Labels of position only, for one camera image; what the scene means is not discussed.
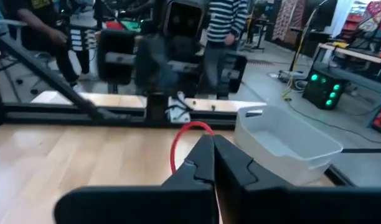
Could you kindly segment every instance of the gray floor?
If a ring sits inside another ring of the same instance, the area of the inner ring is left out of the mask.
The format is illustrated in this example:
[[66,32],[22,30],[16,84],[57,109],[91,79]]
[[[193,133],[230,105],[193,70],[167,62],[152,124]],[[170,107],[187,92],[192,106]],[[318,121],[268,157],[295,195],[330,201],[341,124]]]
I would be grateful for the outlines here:
[[[269,105],[279,106],[284,108],[289,113],[294,113],[296,116],[317,127],[323,133],[330,135],[332,138],[340,142],[344,148],[366,148],[376,149],[381,148],[381,144],[371,141],[381,141],[381,135],[373,129],[366,128],[367,117],[351,116],[349,113],[360,114],[371,110],[371,105],[353,98],[349,95],[343,95],[342,99],[334,111],[323,111],[317,109],[310,102],[302,99],[300,93],[290,93],[292,97],[291,105],[300,113],[305,114],[314,119],[318,119],[327,124],[335,125],[343,129],[351,130],[359,133],[363,137],[370,139],[368,141],[356,134],[343,131],[337,128],[330,127],[318,121],[314,121],[299,113],[293,111],[287,102],[281,98],[281,92],[286,88],[284,83],[272,79],[267,74],[277,73],[279,70],[287,70],[289,63],[293,58],[293,53],[283,50],[276,45],[264,42],[266,47],[264,53],[257,51],[254,53],[246,53],[248,58],[266,60],[274,63],[274,66],[248,65],[243,76],[243,85],[236,94],[230,95],[231,100],[242,101],[265,101]],[[80,67],[74,54],[71,54],[73,64],[76,71],[80,72]],[[90,54],[90,59],[93,58],[93,52]],[[300,58],[296,70],[308,72],[312,61],[309,58]],[[91,61],[92,71],[95,71],[95,60]],[[16,65],[9,69],[13,79],[21,74],[29,73],[22,65]],[[29,102],[35,96],[31,95],[29,89],[36,81],[35,77],[26,78],[23,85],[15,85],[22,101]],[[107,85],[102,82],[84,82],[84,86],[88,92],[106,93]],[[50,89],[44,83],[37,86],[40,92]],[[16,101],[14,92],[9,85],[6,74],[0,72],[0,90],[4,101]],[[367,98],[378,99],[377,96],[367,90],[359,89],[361,95]],[[134,86],[120,86],[119,94],[133,94]],[[334,162],[334,165],[339,168],[345,175],[359,186],[381,186],[381,154],[341,154]]]

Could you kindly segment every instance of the striped shirt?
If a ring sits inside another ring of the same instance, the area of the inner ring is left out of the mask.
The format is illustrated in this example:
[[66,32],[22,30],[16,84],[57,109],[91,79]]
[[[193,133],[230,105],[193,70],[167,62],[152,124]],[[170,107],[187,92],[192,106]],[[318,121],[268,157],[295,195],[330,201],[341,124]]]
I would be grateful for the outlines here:
[[238,39],[248,17],[247,0],[211,0],[209,14],[208,41],[223,42],[229,33]]

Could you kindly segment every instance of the red cable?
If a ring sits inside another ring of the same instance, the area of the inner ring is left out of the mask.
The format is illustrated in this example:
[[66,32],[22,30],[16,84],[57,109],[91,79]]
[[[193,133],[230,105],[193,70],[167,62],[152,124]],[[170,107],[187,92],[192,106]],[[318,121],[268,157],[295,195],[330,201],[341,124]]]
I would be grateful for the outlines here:
[[188,131],[191,127],[194,127],[194,126],[199,126],[199,127],[202,127],[204,128],[209,134],[211,135],[214,135],[214,132],[213,130],[211,130],[210,126],[207,125],[206,123],[204,122],[201,122],[201,121],[191,121],[185,125],[183,125],[183,127],[181,128],[181,130],[179,130],[179,132],[177,133],[176,137],[174,138],[172,144],[171,144],[171,151],[170,151],[170,166],[171,166],[171,172],[172,173],[175,173],[176,171],[176,162],[175,162],[175,156],[176,156],[176,147],[177,147],[177,143],[178,143],[178,140],[179,138],[182,136],[182,134],[184,134],[186,131]]

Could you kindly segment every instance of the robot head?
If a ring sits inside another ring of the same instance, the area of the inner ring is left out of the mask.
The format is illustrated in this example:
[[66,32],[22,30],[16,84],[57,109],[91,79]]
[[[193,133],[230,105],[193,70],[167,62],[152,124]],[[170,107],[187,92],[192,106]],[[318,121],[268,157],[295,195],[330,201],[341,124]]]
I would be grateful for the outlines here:
[[168,1],[163,16],[163,34],[197,38],[207,7],[208,2],[204,0]]

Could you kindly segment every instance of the chair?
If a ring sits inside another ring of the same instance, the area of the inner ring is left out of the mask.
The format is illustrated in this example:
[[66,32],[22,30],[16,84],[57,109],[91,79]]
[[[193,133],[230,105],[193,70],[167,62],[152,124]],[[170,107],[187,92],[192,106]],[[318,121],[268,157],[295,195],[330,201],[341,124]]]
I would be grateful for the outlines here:
[[[8,13],[6,11],[5,3],[4,0],[0,0],[0,12],[2,14],[3,18],[8,18]],[[0,19],[0,24],[1,25],[6,25],[10,28],[15,28],[16,29],[16,36],[12,37],[16,39],[16,43],[18,45],[22,45],[22,28],[27,26],[25,22],[22,21],[15,21],[12,19]],[[34,55],[37,59],[39,59],[42,63],[45,64],[46,67],[48,67],[49,62],[53,60],[53,57],[49,55],[47,52],[38,52],[38,51],[30,51],[32,55]],[[33,77],[34,74],[26,74],[26,75],[21,75],[18,78],[15,79],[15,82],[18,85],[23,84],[24,78],[30,78]],[[38,94],[38,89],[37,85],[41,83],[41,79],[37,77],[37,81],[31,86],[30,93],[33,95]]]

